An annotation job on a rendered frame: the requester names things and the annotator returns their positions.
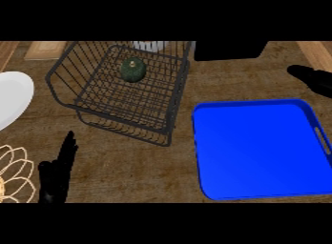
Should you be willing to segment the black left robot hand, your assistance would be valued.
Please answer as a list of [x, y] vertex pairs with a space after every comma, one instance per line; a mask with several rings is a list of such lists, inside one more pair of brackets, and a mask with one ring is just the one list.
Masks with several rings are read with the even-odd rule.
[[42, 161], [38, 165], [40, 204], [66, 202], [76, 149], [74, 133], [67, 132], [57, 158], [52, 161]]

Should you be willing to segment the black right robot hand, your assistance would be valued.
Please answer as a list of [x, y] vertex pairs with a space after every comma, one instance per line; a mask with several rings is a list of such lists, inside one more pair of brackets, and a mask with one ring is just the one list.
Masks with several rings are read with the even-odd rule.
[[332, 99], [332, 72], [314, 70], [299, 65], [290, 65], [286, 72], [308, 86], [314, 93]]

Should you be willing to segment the blue plastic tray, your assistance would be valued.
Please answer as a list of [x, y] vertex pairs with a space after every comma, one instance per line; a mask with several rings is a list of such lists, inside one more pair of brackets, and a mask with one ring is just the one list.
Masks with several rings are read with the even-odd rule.
[[332, 194], [332, 145], [304, 100], [205, 102], [191, 120], [209, 199]]

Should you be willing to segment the dark green squash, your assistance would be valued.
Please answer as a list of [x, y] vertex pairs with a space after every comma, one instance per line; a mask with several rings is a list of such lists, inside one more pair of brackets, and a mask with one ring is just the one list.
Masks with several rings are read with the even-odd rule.
[[123, 60], [120, 65], [120, 78], [134, 83], [139, 81], [145, 74], [145, 65], [137, 57], [131, 57]]

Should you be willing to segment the woven wicker placemat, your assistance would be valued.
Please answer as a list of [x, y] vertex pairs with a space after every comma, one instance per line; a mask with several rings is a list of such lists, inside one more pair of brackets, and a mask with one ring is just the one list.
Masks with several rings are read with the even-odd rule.
[[23, 147], [0, 146], [0, 203], [29, 203], [36, 187], [32, 182], [35, 163]]

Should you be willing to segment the black appliance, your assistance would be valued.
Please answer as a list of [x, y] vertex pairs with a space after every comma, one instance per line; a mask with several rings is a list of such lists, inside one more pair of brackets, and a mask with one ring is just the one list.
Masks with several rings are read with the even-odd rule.
[[265, 41], [196, 41], [194, 61], [256, 58]]

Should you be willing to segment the white plate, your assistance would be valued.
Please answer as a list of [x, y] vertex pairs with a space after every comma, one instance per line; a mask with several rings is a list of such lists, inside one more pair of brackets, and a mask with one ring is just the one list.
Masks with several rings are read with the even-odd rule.
[[33, 81], [20, 71], [0, 72], [0, 131], [17, 120], [33, 97]]

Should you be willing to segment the white ridged container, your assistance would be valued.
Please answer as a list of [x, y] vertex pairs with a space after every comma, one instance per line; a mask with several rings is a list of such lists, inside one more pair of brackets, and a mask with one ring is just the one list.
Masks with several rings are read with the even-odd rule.
[[139, 51], [160, 52], [168, 42], [166, 41], [132, 41], [132, 47]]

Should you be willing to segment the pale wooden board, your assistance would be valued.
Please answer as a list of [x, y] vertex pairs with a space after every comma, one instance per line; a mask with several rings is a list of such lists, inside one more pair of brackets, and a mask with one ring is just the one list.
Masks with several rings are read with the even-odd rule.
[[66, 41], [33, 41], [24, 60], [54, 60], [58, 59], [66, 47]]

